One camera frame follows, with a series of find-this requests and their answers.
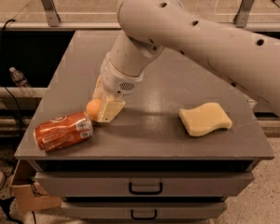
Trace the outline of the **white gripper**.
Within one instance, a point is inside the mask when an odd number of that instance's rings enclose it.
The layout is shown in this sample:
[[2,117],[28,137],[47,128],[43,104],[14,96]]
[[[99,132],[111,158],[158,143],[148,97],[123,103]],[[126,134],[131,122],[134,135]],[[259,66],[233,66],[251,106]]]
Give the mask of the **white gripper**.
[[125,101],[121,95],[133,93],[143,80],[143,76],[143,73],[138,77],[128,77],[122,74],[112,64],[109,53],[107,53],[101,65],[100,77],[97,78],[92,94],[93,99],[101,99],[97,121],[100,123],[111,122],[125,106]]

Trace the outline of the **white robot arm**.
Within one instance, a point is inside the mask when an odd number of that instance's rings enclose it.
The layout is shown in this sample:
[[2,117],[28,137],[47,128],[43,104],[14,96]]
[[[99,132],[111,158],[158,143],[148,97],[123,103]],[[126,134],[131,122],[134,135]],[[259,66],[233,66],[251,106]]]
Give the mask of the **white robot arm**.
[[111,121],[145,67],[173,49],[263,103],[280,118],[280,39],[198,19],[179,0],[119,0],[121,31],[105,56],[93,98]]

